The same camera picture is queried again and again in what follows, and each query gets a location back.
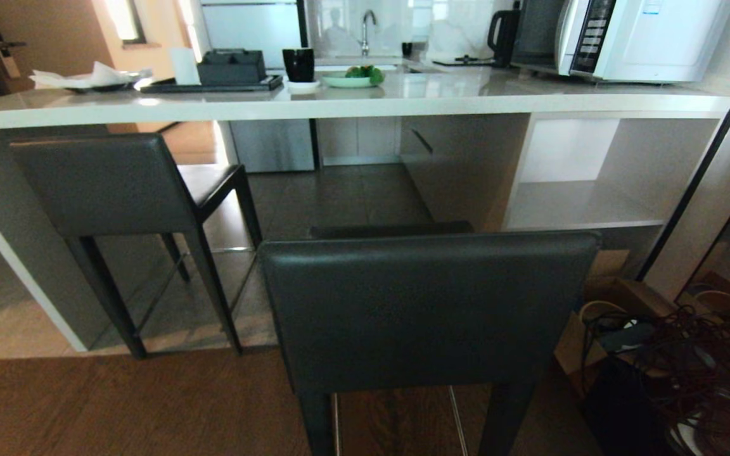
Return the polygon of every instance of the tissue box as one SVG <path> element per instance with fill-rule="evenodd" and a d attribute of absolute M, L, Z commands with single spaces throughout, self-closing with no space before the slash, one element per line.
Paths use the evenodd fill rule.
<path fill-rule="evenodd" d="M 254 84 L 266 78 L 264 53 L 260 50 L 214 49 L 196 66 L 203 86 Z"/>

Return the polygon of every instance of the microwave control panel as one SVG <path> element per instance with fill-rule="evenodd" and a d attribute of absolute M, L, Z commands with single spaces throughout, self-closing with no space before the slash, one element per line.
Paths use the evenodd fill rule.
<path fill-rule="evenodd" d="M 615 4 L 615 0 L 591 0 L 571 64 L 574 72 L 592 74 L 596 70 Z"/>

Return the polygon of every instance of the stool leg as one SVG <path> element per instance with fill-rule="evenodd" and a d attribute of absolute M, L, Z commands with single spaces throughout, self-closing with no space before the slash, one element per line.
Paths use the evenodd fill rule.
<path fill-rule="evenodd" d="M 237 171 L 235 196 L 238 197 L 238 205 L 241 207 L 241 214 L 244 216 L 244 222 L 247 223 L 247 230 L 250 231 L 252 245 L 258 247 L 263 240 L 261 227 L 258 223 L 258 214 L 255 213 L 255 203 L 252 201 L 252 191 L 250 191 L 250 181 L 247 179 L 247 173 L 242 167 Z"/>
<path fill-rule="evenodd" d="M 160 237 L 162 238 L 162 243 L 165 243 L 165 248 L 168 249 L 168 255 L 170 255 L 174 263 L 179 262 L 182 253 L 179 252 L 179 247 L 176 246 L 174 235 L 171 233 L 160 233 Z M 185 262 L 179 263 L 177 269 L 179 269 L 179 275 L 182 276 L 182 280 L 191 282 L 191 275 L 188 274 L 188 268 L 185 267 Z"/>
<path fill-rule="evenodd" d="M 218 271 L 215 270 L 215 262 L 210 253 L 208 239 L 205 237 L 205 231 L 199 226 L 195 230 L 186 231 L 185 240 L 191 249 L 191 256 L 199 269 L 205 288 L 208 289 L 210 302 L 214 306 L 215 314 L 224 328 L 228 340 L 233 344 L 235 352 L 241 355 L 241 341 L 238 339 L 238 332 L 233 324 L 233 316 L 229 311 L 227 297 L 224 295 L 224 289 L 221 288 L 221 280 L 218 277 Z"/>
<path fill-rule="evenodd" d="M 128 309 L 120 296 L 117 284 L 106 266 L 106 262 L 98 249 L 93 237 L 73 237 L 64 239 L 69 245 L 72 256 L 75 257 L 81 272 L 84 273 L 89 285 L 92 286 L 95 295 L 98 297 L 101 306 L 109 315 L 112 324 L 117 328 L 118 333 L 131 355 L 137 360 L 142 360 L 147 355 L 143 341 L 137 334 L 136 326 L 131 320 Z"/>
<path fill-rule="evenodd" d="M 533 383 L 493 384 L 478 456 L 507 456 L 525 418 Z"/>
<path fill-rule="evenodd" d="M 312 456 L 334 456 L 336 451 L 334 451 L 331 395 L 302 393 L 298 395 L 298 400 Z"/>

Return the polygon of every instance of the white saucer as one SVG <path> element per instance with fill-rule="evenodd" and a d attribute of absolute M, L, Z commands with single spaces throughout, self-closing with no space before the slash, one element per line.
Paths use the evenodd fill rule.
<path fill-rule="evenodd" d="M 312 93 L 317 87 L 319 87 L 319 81 L 313 82 L 292 82 L 286 81 L 286 88 L 289 89 L 290 93 Z"/>

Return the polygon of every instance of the black cup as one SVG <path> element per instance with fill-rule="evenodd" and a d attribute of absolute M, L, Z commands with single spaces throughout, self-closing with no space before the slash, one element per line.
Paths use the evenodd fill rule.
<path fill-rule="evenodd" d="M 284 49 L 283 64 L 292 82 L 314 81 L 314 50 L 311 48 Z"/>

